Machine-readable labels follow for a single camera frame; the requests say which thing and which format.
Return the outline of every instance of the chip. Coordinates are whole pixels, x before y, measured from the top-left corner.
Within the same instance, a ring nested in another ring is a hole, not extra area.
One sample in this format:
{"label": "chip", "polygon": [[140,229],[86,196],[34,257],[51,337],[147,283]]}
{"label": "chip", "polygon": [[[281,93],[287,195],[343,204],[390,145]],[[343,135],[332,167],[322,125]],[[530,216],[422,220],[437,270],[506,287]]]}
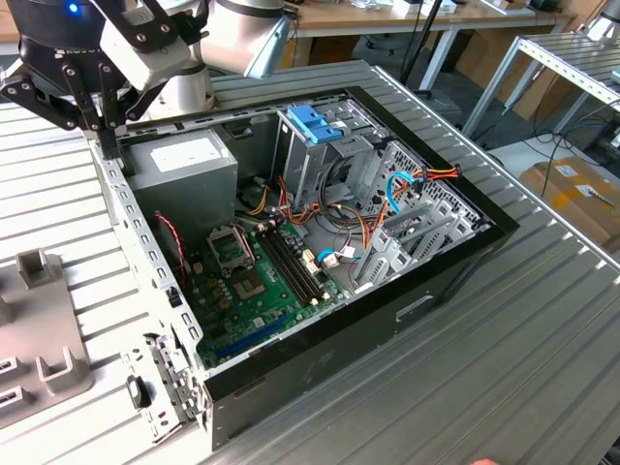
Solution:
{"label": "chip", "polygon": [[235,274],[231,279],[231,284],[241,300],[262,294],[266,289],[263,279],[254,269]]}
{"label": "chip", "polygon": [[226,335],[227,331],[224,325],[216,325],[209,330],[209,336],[213,339],[219,339],[220,337]]}

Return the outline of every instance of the red cable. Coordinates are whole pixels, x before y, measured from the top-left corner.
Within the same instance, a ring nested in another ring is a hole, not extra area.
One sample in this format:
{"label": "red cable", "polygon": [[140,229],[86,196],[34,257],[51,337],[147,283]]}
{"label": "red cable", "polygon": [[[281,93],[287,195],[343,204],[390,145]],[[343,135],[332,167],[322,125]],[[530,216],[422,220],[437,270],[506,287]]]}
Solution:
{"label": "red cable", "polygon": [[155,217],[162,220],[164,223],[166,223],[166,226],[168,226],[168,228],[170,229],[170,232],[172,233],[172,236],[174,237],[174,241],[176,242],[176,247],[178,247],[178,255],[180,256],[181,280],[183,281],[183,285],[185,285],[185,255],[183,255],[183,248],[181,247],[181,239],[178,233],[176,232],[176,228],[172,225],[172,223],[170,222],[168,218],[166,218],[161,213],[155,213]]}

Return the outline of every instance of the table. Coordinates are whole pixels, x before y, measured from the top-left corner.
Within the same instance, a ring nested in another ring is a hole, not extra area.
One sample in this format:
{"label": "table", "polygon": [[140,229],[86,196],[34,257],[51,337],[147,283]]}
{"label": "table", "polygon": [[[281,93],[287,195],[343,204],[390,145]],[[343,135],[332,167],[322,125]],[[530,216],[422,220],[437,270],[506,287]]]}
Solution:
{"label": "table", "polygon": [[225,108],[359,85],[520,224],[447,305],[207,459],[197,427],[154,449],[118,351],[149,328],[86,143],[0,106],[0,264],[61,255],[95,384],[0,431],[7,463],[595,463],[620,434],[620,265],[379,68],[218,77]]}
{"label": "table", "polygon": [[611,72],[620,68],[620,40],[613,46],[602,46],[581,33],[517,37],[467,120],[463,128],[465,136],[470,137],[478,127],[520,51],[531,56],[533,62],[507,100],[508,108],[538,69],[545,67],[584,91],[556,126],[556,133],[561,132],[571,121],[588,95],[612,105],[616,110],[620,109],[620,84],[611,79]]}
{"label": "table", "polygon": [[[306,0],[306,3],[299,6],[299,14],[296,34],[301,41],[324,36],[412,32],[416,24],[416,15],[401,18],[388,7],[382,7],[376,12],[366,12],[355,8],[347,0],[339,4]],[[560,32],[572,18],[572,15],[542,12],[526,17],[505,16],[484,6],[478,0],[469,0],[467,5],[457,7],[454,15],[439,15],[433,23],[431,30],[442,31],[443,34],[420,89],[430,89],[433,86],[460,30],[549,25],[553,26],[552,32]],[[425,18],[421,16],[418,30],[421,30],[424,23]],[[0,0],[0,55],[16,54],[17,41],[18,34],[6,0]],[[295,62],[298,65],[307,64],[310,46],[300,46],[298,50],[303,51],[305,56],[296,58]]]}

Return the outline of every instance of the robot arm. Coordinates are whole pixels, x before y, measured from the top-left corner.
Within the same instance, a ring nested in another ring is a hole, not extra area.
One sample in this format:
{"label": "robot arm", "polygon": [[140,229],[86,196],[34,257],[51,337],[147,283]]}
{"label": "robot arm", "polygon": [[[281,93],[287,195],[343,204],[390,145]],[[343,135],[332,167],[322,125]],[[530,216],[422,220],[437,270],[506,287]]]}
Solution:
{"label": "robot arm", "polygon": [[[63,129],[114,139],[188,70],[203,78],[214,64],[265,78],[288,36],[281,0],[141,0],[131,11],[124,3],[8,0],[20,60],[0,94]],[[208,19],[212,31],[204,30]],[[38,88],[38,78],[53,89]]]}

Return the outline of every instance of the white sticker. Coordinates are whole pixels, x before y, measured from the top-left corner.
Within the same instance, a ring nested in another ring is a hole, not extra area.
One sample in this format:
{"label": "white sticker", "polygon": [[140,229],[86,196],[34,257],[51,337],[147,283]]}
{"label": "white sticker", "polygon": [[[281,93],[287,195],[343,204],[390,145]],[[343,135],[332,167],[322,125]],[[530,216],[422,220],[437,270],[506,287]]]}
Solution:
{"label": "white sticker", "polygon": [[352,259],[355,254],[356,248],[349,245],[342,250],[342,256],[347,257],[348,259]]}
{"label": "white sticker", "polygon": [[559,172],[561,172],[562,175],[565,176],[565,177],[571,177],[571,176],[579,175],[579,173],[577,171],[573,170],[573,167],[569,167],[568,165],[559,165],[559,166],[556,166],[555,169],[557,169]]}
{"label": "white sticker", "polygon": [[585,197],[593,197],[593,192],[598,194],[598,192],[594,189],[594,187],[589,186],[588,184],[582,184],[580,186],[574,186],[577,190],[583,194]]}
{"label": "white sticker", "polygon": [[209,139],[204,138],[154,148],[151,157],[159,171],[166,172],[217,160],[222,158],[222,154]]}

